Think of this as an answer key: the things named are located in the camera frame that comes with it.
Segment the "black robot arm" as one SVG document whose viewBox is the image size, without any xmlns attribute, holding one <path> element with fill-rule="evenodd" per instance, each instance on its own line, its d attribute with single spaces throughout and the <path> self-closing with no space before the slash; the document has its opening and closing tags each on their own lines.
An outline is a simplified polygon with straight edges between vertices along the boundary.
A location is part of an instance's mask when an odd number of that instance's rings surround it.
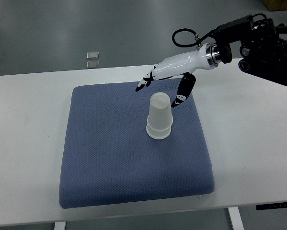
<svg viewBox="0 0 287 230">
<path fill-rule="evenodd" d="M 152 81 L 181 76 L 177 95 L 172 107 L 183 103 L 190 96 L 196 82 L 193 73 L 197 69 L 211 70 L 220 62 L 232 61 L 231 43 L 241 43 L 239 69 L 247 74 L 287 86 L 287 40 L 280 34 L 287 34 L 287 26 L 274 25 L 272 19 L 262 15 L 261 20 L 254 20 L 248 15 L 232 22 L 222 24 L 203 37 L 192 29 L 176 30 L 172 36 L 180 32 L 190 32 L 195 38 L 192 44 L 179 44 L 177 47 L 196 47 L 195 51 L 168 57 L 155 65 L 139 82 L 136 91 L 150 86 Z"/>
</svg>

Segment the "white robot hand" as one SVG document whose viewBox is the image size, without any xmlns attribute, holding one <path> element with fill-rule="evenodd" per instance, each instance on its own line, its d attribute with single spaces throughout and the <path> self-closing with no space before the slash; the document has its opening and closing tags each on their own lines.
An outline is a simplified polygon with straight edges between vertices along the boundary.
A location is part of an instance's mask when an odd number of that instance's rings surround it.
<svg viewBox="0 0 287 230">
<path fill-rule="evenodd" d="M 168 57 L 156 65 L 137 85 L 138 92 L 149 87 L 154 80 L 162 80 L 183 75 L 177 89 L 177 95 L 171 104 L 174 108 L 188 99 L 194 88 L 196 78 L 192 74 L 196 69 L 211 70 L 221 62 L 218 47 L 215 43 L 202 45 L 198 50 Z"/>
</svg>

